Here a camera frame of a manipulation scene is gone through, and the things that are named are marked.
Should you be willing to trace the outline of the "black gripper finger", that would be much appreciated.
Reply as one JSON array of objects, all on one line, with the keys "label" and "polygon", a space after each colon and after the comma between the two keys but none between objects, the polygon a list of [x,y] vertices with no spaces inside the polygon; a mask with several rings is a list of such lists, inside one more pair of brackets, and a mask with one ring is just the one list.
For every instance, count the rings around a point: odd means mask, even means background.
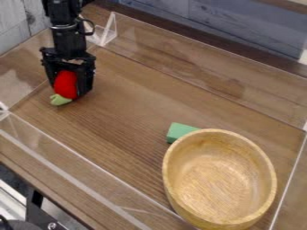
[{"label": "black gripper finger", "polygon": [[79,66],[75,69],[75,92],[77,96],[83,96],[93,85],[94,66]]},{"label": "black gripper finger", "polygon": [[53,85],[54,78],[58,72],[58,62],[55,60],[42,60],[41,65],[43,66],[49,84]]}]

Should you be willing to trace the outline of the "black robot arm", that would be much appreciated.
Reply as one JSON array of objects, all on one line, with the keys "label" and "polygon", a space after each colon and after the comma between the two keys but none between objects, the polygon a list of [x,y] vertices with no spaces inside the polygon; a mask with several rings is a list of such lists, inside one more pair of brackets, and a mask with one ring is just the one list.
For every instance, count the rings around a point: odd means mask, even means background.
[{"label": "black robot arm", "polygon": [[75,96],[83,96],[91,89],[95,57],[86,52],[86,36],[83,23],[93,25],[90,20],[78,15],[81,8],[93,0],[41,0],[45,16],[50,21],[53,46],[41,47],[41,65],[51,88],[58,85],[61,73],[75,77],[73,86]]}]

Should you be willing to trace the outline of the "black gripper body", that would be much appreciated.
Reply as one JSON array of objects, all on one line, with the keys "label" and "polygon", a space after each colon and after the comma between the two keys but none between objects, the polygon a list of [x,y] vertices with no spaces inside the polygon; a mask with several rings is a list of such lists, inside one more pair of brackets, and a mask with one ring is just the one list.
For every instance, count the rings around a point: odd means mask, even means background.
[{"label": "black gripper body", "polygon": [[83,67],[86,71],[95,68],[95,57],[87,52],[75,53],[73,56],[65,56],[54,48],[39,48],[41,65],[46,71],[55,72],[59,68],[71,70]]}]

